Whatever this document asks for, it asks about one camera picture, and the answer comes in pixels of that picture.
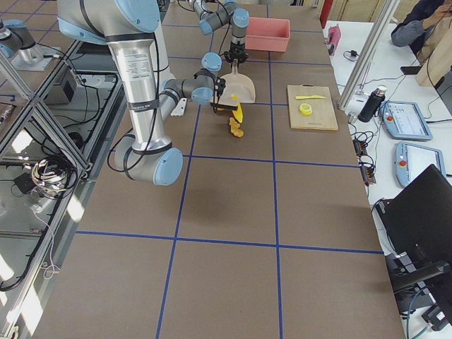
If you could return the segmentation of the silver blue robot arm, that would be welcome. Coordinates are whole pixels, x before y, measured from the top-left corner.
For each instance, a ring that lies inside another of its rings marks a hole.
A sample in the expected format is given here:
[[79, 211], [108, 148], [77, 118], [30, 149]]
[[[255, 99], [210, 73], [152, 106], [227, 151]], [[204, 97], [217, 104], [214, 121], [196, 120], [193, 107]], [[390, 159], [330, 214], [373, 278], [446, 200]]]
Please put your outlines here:
[[73, 40], [108, 46], [124, 88], [132, 133], [114, 147], [115, 171], [129, 179], [168, 186], [179, 177], [182, 152], [173, 147], [164, 122], [182, 98], [207, 105], [222, 60], [208, 52], [192, 79], [160, 80], [156, 1], [58, 1], [61, 33]]
[[225, 40], [231, 32], [230, 48], [222, 51], [224, 42], [221, 42], [218, 56], [224, 57], [231, 67], [239, 68], [249, 57], [246, 52], [246, 32], [249, 26], [249, 12], [240, 8], [236, 1], [213, 1], [218, 5], [214, 11], [207, 5], [208, 1], [184, 1], [186, 6], [177, 1], [179, 7], [198, 16], [198, 26], [204, 35], [213, 35], [216, 30], [227, 26], [223, 37]]

